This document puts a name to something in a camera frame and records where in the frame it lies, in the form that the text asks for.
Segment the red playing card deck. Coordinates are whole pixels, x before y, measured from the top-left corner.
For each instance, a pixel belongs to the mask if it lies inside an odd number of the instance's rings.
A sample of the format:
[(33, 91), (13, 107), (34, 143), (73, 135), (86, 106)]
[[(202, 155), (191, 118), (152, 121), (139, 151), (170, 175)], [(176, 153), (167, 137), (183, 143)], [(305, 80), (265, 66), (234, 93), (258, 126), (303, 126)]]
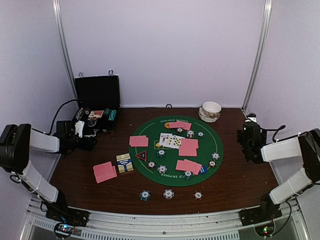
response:
[(111, 161), (94, 165), (93, 173), (97, 184), (117, 177), (116, 167)]

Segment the red card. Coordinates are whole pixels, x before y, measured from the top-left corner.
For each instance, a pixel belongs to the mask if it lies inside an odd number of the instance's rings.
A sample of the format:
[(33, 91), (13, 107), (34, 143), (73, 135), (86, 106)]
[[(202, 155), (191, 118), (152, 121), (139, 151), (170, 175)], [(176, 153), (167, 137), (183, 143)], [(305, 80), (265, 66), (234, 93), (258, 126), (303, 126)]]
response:
[(146, 135), (130, 136), (129, 145), (131, 147), (148, 147), (149, 138)]
[(184, 162), (186, 171), (192, 172), (195, 175), (199, 174), (202, 168), (202, 164), (197, 163), (195, 161), (188, 160), (188, 159), (184, 159), (183, 162)]
[(196, 157), (198, 155), (198, 148), (199, 142), (197, 139), (183, 138), (178, 150), (178, 155), (181, 157)]
[(189, 160), (177, 160), (175, 169), (177, 171), (189, 171), (195, 172), (196, 171), (196, 162), (189, 161)]
[(189, 122), (183, 122), (183, 121), (169, 122), (170, 129), (181, 128), (183, 130), (189, 131), (191, 129), (191, 126), (192, 126), (192, 124)]

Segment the orange round blind button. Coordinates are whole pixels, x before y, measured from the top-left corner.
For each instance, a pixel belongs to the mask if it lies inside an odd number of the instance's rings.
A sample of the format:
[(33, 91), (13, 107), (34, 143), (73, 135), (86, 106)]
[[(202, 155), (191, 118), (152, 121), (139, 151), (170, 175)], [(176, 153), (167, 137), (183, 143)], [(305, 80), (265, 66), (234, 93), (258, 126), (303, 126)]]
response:
[(164, 124), (164, 127), (167, 128), (167, 129), (170, 129), (170, 123), (169, 123), (169, 122), (166, 122), (166, 123)]

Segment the green blue chip stack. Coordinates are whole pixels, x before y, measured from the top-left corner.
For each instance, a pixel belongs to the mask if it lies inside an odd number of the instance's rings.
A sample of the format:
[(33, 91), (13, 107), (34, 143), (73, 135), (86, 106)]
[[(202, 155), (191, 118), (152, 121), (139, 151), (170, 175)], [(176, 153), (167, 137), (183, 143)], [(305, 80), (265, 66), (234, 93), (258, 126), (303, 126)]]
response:
[(148, 201), (151, 198), (151, 193), (148, 190), (143, 190), (139, 194), (139, 199), (141, 201)]

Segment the blue tan chip stack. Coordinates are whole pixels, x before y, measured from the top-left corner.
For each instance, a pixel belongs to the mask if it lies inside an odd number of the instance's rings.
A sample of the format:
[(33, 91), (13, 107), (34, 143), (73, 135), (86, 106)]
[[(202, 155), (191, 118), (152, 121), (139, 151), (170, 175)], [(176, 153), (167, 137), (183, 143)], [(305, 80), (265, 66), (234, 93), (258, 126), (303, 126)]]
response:
[(172, 199), (175, 196), (175, 193), (172, 189), (165, 189), (163, 192), (163, 197), (167, 200)]

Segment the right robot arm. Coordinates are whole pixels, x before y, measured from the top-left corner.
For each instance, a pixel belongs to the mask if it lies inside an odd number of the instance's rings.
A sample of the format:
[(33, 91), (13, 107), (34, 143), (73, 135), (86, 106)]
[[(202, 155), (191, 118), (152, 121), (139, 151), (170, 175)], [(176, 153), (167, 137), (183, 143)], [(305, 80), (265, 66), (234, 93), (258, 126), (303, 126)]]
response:
[(314, 128), (293, 136), (277, 139), (285, 128), (267, 129), (258, 124), (256, 114), (245, 116), (242, 128), (236, 132), (237, 142), (247, 162), (254, 164), (293, 163), (296, 171), (277, 187), (264, 194), (256, 210), (259, 220), (268, 220), (280, 204), (303, 193), (320, 181), (320, 130)]

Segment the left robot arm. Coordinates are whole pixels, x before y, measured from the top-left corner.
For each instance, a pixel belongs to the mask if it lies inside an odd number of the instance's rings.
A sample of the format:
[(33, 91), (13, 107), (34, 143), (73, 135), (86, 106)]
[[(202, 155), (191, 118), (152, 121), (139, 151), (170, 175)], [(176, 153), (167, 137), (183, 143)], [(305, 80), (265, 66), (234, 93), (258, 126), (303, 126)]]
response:
[(51, 185), (36, 169), (30, 151), (67, 156), (75, 150), (91, 152), (97, 138), (86, 133), (85, 126), (91, 110), (81, 107), (72, 120), (52, 120), (49, 132), (43, 132), (29, 123), (6, 124), (0, 133), (0, 167), (17, 184), (23, 184), (32, 194), (49, 205), (61, 222), (72, 218), (65, 194)]

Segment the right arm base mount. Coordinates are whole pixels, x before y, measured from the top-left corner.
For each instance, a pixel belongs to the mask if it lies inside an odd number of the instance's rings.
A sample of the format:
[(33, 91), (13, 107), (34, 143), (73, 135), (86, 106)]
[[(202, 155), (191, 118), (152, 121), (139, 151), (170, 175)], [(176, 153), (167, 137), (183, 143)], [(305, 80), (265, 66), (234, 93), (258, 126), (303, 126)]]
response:
[(260, 210), (259, 207), (242, 209), (241, 211), (239, 211), (239, 218), (243, 227), (272, 221), (273, 219), (280, 218), (281, 216), (281, 210), (265, 213)]

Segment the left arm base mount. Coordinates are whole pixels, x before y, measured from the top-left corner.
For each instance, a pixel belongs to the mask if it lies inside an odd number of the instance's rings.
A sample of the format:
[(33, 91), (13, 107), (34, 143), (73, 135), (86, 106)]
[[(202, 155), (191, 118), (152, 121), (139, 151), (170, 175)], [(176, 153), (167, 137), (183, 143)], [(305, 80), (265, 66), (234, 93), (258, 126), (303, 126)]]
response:
[(48, 219), (55, 220), (61, 223), (66, 223), (74, 227), (86, 227), (90, 213), (86, 210), (68, 208), (66, 212), (49, 208), (45, 214)]

